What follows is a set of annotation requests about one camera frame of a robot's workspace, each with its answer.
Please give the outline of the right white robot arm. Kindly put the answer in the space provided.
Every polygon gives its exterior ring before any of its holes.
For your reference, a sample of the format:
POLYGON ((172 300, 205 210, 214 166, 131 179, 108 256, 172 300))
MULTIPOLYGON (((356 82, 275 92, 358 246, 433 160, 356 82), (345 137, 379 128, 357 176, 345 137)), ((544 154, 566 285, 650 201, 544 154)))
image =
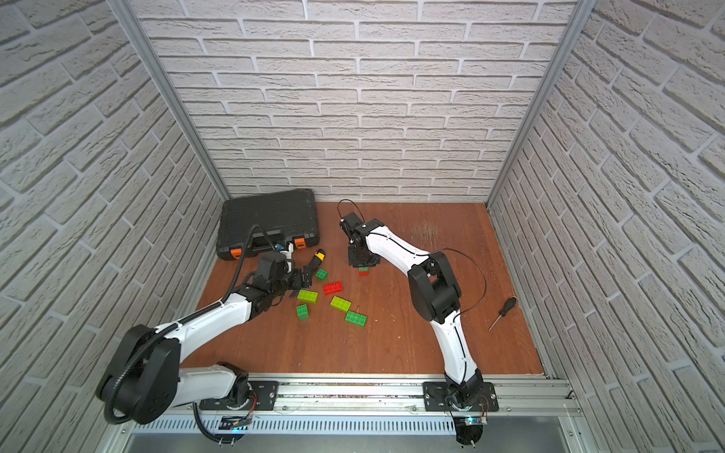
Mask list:
POLYGON ((407 276, 413 307, 432 326, 443 355, 449 404, 458 410, 472 406, 483 375, 464 336, 462 291, 445 253, 414 247, 379 220, 364 221, 356 213, 342 217, 340 227, 349 241, 350 266, 387 260, 407 276))

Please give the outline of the red 2x4 lego brick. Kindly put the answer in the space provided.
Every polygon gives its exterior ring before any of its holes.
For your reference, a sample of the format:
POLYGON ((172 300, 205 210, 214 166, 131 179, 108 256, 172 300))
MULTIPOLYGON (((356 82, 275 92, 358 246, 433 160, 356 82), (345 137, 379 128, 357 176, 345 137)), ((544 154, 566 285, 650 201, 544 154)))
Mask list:
POLYGON ((341 293, 344 290, 343 285, 340 281, 336 281, 333 283, 325 284, 323 286, 323 291, 326 296, 329 296, 330 294, 338 294, 341 293))

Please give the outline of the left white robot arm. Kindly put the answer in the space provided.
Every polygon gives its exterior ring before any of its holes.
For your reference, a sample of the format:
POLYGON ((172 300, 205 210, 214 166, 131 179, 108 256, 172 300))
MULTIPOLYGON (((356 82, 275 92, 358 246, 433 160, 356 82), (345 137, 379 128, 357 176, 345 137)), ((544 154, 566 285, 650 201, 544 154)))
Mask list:
POLYGON ((106 421, 145 425, 170 408, 202 400, 218 400, 230 409, 253 404, 248 375, 241 368, 227 362, 194 368, 181 364, 222 333, 268 311, 288 292, 310 287, 325 256, 319 249, 307 265, 296 268, 288 253, 266 252, 255 271, 234 275, 217 302, 155 328, 128 330, 96 388, 106 421))

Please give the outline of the green 2x4 lego brick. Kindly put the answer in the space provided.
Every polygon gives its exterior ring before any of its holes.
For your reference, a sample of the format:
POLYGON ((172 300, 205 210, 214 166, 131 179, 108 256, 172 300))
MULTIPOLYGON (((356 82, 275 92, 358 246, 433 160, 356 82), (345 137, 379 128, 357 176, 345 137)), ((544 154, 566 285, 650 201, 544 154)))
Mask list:
POLYGON ((363 314, 355 313, 355 311, 348 311, 345 321, 354 326, 364 327, 367 322, 367 317, 363 314))

